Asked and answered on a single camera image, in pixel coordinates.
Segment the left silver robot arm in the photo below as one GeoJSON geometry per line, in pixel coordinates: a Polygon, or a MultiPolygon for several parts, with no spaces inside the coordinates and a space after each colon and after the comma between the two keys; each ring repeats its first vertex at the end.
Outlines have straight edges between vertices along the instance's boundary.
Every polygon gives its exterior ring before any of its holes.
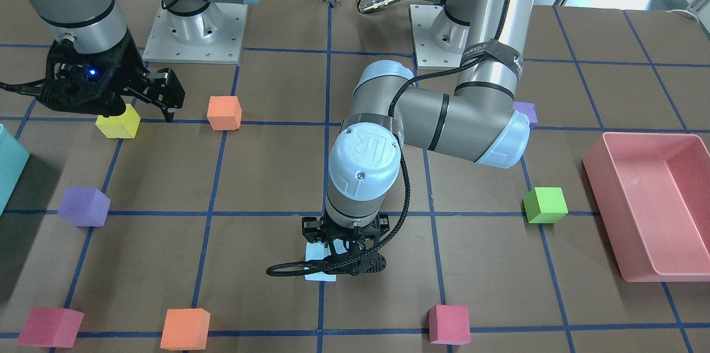
{"type": "Polygon", "coordinates": [[[447,70],[415,77],[395,60],[368,65],[328,156],[320,218],[304,217],[302,234],[326,246],[323,259],[273,265],[272,276],[376,273],[380,254],[410,206],[403,146],[510,168],[530,136],[527,115],[513,108],[534,0],[421,0],[442,6],[437,44],[457,55],[447,70]]]}

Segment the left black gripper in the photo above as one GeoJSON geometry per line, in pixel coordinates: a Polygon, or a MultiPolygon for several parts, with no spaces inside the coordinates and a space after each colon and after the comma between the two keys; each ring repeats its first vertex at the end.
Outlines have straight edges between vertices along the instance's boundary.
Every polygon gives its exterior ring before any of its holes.
{"type": "MultiPolygon", "coordinates": [[[[377,244],[380,242],[380,237],[390,229],[389,218],[386,214],[376,215],[370,224],[359,228],[345,228],[332,221],[327,215],[320,218],[316,216],[302,217],[301,222],[302,235],[309,243],[326,243],[329,246],[330,255],[327,255],[325,259],[309,260],[315,261],[318,268],[340,263],[365,252],[366,242],[372,241],[377,244]]],[[[351,264],[327,270],[325,274],[353,276],[374,274],[383,271],[386,265],[386,258],[376,251],[351,264]]]]}

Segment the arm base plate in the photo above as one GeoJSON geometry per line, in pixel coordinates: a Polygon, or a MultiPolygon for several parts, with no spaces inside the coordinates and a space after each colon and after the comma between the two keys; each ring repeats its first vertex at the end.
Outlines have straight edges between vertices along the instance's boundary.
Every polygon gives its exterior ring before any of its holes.
{"type": "Polygon", "coordinates": [[[411,4],[410,23],[417,67],[446,70],[459,67],[469,26],[458,24],[442,6],[411,4]]]}
{"type": "Polygon", "coordinates": [[[158,9],[143,60],[164,64],[238,65],[248,9],[244,4],[213,3],[192,17],[158,9]]]}

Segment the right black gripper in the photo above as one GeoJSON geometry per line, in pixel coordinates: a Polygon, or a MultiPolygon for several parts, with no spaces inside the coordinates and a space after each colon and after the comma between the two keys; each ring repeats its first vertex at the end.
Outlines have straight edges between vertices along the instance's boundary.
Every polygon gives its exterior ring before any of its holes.
{"type": "Polygon", "coordinates": [[[81,54],[68,40],[53,42],[37,101],[55,111],[117,116],[123,97],[136,97],[158,107],[172,123],[183,107],[185,90],[172,69],[148,72],[131,32],[112,48],[81,54]]]}

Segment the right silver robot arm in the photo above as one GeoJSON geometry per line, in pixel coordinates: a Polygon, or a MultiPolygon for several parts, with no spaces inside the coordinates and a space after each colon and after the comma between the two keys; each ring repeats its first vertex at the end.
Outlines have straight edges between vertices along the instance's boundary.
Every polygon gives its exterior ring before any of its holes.
{"type": "MultiPolygon", "coordinates": [[[[150,72],[140,57],[116,0],[28,0],[53,34],[44,77],[2,83],[6,92],[35,98],[55,111],[120,116],[124,97],[159,108],[172,122],[185,90],[172,69],[150,72]]],[[[161,0],[178,18],[174,30],[185,41],[213,41],[220,31],[216,5],[256,4],[260,0],[161,0]]]]}

